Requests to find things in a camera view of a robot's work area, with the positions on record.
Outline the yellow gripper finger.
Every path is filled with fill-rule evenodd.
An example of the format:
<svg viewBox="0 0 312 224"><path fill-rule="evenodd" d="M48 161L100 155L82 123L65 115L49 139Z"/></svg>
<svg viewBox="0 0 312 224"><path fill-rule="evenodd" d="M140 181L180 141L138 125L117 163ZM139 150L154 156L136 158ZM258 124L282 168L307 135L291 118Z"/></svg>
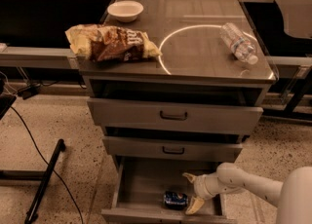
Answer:
<svg viewBox="0 0 312 224"><path fill-rule="evenodd" d="M197 176L188 172L184 172L182 174L190 183L194 183Z"/></svg>
<svg viewBox="0 0 312 224"><path fill-rule="evenodd" d="M205 200L200 197L193 196L190 200L189 206L185 211L186 215L195 214L205 203Z"/></svg>

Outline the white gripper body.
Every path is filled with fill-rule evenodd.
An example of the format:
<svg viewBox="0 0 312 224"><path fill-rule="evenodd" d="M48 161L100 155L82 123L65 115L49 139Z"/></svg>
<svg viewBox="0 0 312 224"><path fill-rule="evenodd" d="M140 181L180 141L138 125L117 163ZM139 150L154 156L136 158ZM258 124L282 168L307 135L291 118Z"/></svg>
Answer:
<svg viewBox="0 0 312 224"><path fill-rule="evenodd" d="M201 199L209 200L220 194L224 184L218 179L216 173L202 174L194 182L195 195Z"/></svg>

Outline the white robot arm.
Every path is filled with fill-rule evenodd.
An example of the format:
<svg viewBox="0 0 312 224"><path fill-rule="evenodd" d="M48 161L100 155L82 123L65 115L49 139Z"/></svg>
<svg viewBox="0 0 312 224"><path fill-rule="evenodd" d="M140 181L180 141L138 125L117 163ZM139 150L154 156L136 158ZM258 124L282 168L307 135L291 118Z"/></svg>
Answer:
<svg viewBox="0 0 312 224"><path fill-rule="evenodd" d="M211 174L185 172L183 176L193 185L195 193L187 215L195 214L206 200L216 195L245 189L277 207L276 224L312 224L311 167L293 170L284 182L248 173L233 163L222 163Z"/></svg>

